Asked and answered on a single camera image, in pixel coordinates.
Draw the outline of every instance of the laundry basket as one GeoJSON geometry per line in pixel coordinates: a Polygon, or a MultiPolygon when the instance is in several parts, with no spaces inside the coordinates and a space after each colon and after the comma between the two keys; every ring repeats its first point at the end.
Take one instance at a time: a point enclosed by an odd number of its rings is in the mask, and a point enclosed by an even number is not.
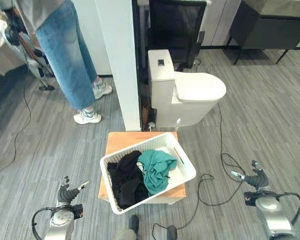
{"type": "Polygon", "coordinates": [[[177,187],[196,176],[196,170],[193,167],[191,161],[188,156],[183,151],[181,145],[178,143],[177,139],[169,132],[157,135],[145,141],[142,141],[138,144],[126,147],[122,150],[116,151],[112,154],[104,156],[100,160],[100,167],[102,171],[102,175],[104,178],[104,183],[106,190],[108,192],[109,201],[111,204],[111,208],[115,214],[123,214],[141,204],[146,203],[147,201],[157,197],[158,195],[167,192],[170,189],[177,187]],[[108,163],[117,163],[119,162],[123,156],[129,154],[132,151],[140,151],[144,152],[145,150],[162,150],[177,159],[177,166],[175,170],[169,172],[169,184],[165,190],[148,197],[147,199],[136,203],[126,209],[122,209],[118,206],[116,199],[114,198],[114,194],[112,191],[112,183],[111,176],[107,171],[108,163]]]}

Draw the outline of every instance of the toilet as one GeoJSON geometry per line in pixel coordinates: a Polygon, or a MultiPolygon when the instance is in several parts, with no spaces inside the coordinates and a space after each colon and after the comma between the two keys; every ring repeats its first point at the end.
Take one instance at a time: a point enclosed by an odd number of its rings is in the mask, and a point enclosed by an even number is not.
{"type": "Polygon", "coordinates": [[[148,60],[151,106],[157,110],[157,128],[199,123],[226,93],[225,84],[216,76],[174,71],[167,49],[149,50],[148,60]]]}

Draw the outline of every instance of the toilet seat lid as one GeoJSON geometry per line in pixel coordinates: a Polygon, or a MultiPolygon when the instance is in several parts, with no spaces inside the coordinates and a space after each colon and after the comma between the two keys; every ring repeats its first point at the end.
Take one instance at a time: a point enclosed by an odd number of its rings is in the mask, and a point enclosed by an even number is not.
{"type": "Polygon", "coordinates": [[[204,72],[175,72],[178,99],[183,102],[216,101],[226,93],[225,84],[216,76],[204,72]]]}

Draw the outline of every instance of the toilet tank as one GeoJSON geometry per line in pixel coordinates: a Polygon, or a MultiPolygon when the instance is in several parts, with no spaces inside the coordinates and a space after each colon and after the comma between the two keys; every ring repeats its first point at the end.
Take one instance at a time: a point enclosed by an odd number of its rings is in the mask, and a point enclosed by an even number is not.
{"type": "Polygon", "coordinates": [[[148,51],[148,75],[151,105],[154,109],[172,102],[175,74],[169,51],[148,51]]]}

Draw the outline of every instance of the flush button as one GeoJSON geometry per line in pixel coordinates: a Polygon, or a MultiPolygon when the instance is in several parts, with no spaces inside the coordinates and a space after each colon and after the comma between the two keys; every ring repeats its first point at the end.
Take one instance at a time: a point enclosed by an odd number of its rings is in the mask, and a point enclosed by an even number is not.
{"type": "Polygon", "coordinates": [[[158,59],[158,66],[164,66],[164,59],[158,59]]]}

